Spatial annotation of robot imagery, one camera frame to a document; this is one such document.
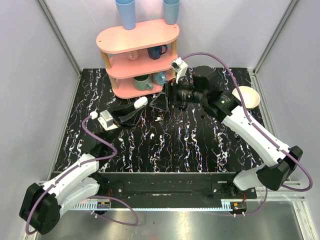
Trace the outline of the white earbud charging case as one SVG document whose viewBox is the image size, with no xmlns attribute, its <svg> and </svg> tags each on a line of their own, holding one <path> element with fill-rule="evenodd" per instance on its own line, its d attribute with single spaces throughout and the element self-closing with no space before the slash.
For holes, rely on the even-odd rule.
<svg viewBox="0 0 320 240">
<path fill-rule="evenodd" d="M 138 110 L 138 109 L 145 107 L 147 104 L 148 104 L 148 98 L 143 96 L 143 97 L 140 97 L 139 99 L 137 99 L 134 102 L 133 106 L 136 110 Z"/>
</svg>

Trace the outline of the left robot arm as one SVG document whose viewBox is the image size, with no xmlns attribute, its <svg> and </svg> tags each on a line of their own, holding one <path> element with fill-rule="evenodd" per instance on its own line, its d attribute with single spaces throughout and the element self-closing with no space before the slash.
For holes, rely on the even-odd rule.
<svg viewBox="0 0 320 240">
<path fill-rule="evenodd" d="M 97 199 L 100 204 L 108 199 L 133 210 L 123 200 L 113 197 L 108 178 L 99 173 L 99 169 L 115 157 L 118 150 L 90 131 L 87 123 L 98 120 L 106 132 L 113 131 L 135 123 L 147 104 L 148 99 L 140 97 L 135 102 L 120 107 L 101 112 L 92 111 L 81 122 L 82 129 L 98 143 L 53 179 L 43 184 L 33 183 L 27 188 L 19 211 L 20 218 L 25 220 L 26 235 L 49 233 L 67 211 L 86 199 Z"/>
</svg>

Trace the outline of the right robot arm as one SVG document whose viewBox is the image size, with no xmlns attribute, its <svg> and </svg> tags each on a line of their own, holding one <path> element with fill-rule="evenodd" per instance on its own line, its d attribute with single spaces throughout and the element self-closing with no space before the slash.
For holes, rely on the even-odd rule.
<svg viewBox="0 0 320 240">
<path fill-rule="evenodd" d="M 214 80 L 215 73 L 209 66 L 193 69 L 192 85 L 182 83 L 187 67 L 173 63 L 171 68 L 176 73 L 176 79 L 165 83 L 165 97 L 158 96 L 154 103 L 159 104 L 159 108 L 164 111 L 186 103 L 201 104 L 207 115 L 237 133 L 262 159 L 262 165 L 243 170 L 234 177 L 233 182 L 227 185 L 228 195 L 236 199 L 250 188 L 264 186 L 277 191 L 282 187 L 296 169 L 303 150 L 297 145 L 290 147 L 274 137 L 244 112 L 241 102 L 233 94 L 217 86 L 210 87 L 209 83 Z"/>
</svg>

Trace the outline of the light blue butterfly mug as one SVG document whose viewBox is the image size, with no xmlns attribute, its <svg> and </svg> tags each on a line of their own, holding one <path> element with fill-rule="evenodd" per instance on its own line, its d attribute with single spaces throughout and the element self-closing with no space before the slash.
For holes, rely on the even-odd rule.
<svg viewBox="0 0 320 240">
<path fill-rule="evenodd" d="M 163 86 L 166 81 L 166 72 L 160 71 L 152 74 L 152 82 L 155 85 Z"/>
</svg>

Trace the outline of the green ceramic mug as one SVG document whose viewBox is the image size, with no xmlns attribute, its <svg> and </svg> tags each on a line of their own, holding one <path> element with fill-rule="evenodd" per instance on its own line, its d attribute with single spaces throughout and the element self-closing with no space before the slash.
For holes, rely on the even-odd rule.
<svg viewBox="0 0 320 240">
<path fill-rule="evenodd" d="M 152 90 L 154 85 L 148 74 L 135 76 L 133 78 L 133 85 L 139 91 Z"/>
</svg>

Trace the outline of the pink three-tier shelf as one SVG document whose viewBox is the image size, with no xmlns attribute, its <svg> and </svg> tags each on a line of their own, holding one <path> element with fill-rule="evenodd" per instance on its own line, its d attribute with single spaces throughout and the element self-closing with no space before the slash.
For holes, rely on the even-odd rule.
<svg viewBox="0 0 320 240">
<path fill-rule="evenodd" d="M 177 43 L 180 28 L 177 24 L 168 25 L 163 19 L 138 22 L 132 30 L 123 26 L 110 27 L 98 34 L 96 44 L 105 64 L 111 89 L 120 99 L 131 99 L 159 93 L 162 86 L 152 90 L 138 90 L 134 87 L 134 77 L 165 71 L 166 79 L 173 78 L 171 62 L 178 55 Z M 167 45 L 168 50 L 159 59 L 148 55 L 148 48 Z M 127 52 L 138 51 L 139 58 L 131 61 Z"/>
</svg>

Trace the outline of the dark blue mug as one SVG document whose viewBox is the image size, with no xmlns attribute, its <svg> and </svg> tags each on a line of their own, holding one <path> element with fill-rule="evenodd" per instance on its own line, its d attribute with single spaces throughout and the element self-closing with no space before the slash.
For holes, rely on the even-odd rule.
<svg viewBox="0 0 320 240">
<path fill-rule="evenodd" d="M 168 51 L 168 46 L 166 44 L 149 47 L 147 49 L 148 56 L 152 60 L 158 60 L 162 55 L 164 55 Z"/>
</svg>

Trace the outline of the pink mug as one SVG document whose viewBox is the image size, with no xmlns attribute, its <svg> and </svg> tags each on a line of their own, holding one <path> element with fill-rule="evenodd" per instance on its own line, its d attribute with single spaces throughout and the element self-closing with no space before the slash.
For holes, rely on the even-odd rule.
<svg viewBox="0 0 320 240">
<path fill-rule="evenodd" d="M 133 50 L 133 51 L 128 51 L 127 52 L 127 59 L 130 61 L 135 61 L 139 58 L 139 51 L 138 50 Z"/>
</svg>

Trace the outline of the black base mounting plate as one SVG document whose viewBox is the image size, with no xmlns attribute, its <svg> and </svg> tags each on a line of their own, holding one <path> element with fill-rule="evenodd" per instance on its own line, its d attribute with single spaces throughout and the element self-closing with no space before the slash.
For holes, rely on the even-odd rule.
<svg viewBox="0 0 320 240">
<path fill-rule="evenodd" d="M 223 209 L 223 200 L 257 199 L 256 190 L 237 189 L 235 173 L 125 173 L 107 172 L 108 195 L 120 199 L 136 211 Z"/>
</svg>

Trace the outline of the cream bowl green outside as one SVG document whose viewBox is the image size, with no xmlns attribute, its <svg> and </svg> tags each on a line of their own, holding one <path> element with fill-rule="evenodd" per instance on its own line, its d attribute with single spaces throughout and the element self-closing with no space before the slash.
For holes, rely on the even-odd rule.
<svg viewBox="0 0 320 240">
<path fill-rule="evenodd" d="M 252 110 L 259 105 L 261 98 L 256 90 L 248 86 L 239 86 L 238 88 L 247 111 Z"/>
</svg>

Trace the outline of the right light blue cup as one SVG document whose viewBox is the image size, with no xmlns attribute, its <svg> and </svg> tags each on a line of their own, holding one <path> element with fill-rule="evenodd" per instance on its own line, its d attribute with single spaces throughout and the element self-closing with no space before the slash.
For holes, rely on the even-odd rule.
<svg viewBox="0 0 320 240">
<path fill-rule="evenodd" d="M 176 24 L 179 16 L 180 0 L 163 0 L 163 17 L 168 25 Z"/>
</svg>

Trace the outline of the light blue cup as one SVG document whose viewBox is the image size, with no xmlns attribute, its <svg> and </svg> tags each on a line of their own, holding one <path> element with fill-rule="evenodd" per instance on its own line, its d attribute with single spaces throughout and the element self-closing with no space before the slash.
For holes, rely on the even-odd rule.
<svg viewBox="0 0 320 240">
<path fill-rule="evenodd" d="M 135 0 L 116 0 L 118 13 L 125 30 L 133 30 L 136 27 Z"/>
<path fill-rule="evenodd" d="M 163 0 L 163 17 L 168 25 L 176 24 L 179 16 L 180 0 Z"/>
</svg>

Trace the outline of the left light blue cup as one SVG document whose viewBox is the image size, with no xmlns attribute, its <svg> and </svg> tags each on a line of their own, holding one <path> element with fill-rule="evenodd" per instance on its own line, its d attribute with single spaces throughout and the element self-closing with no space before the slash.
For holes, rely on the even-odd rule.
<svg viewBox="0 0 320 240">
<path fill-rule="evenodd" d="M 133 30 L 136 27 L 135 0 L 116 0 L 118 13 L 125 30 Z"/>
</svg>

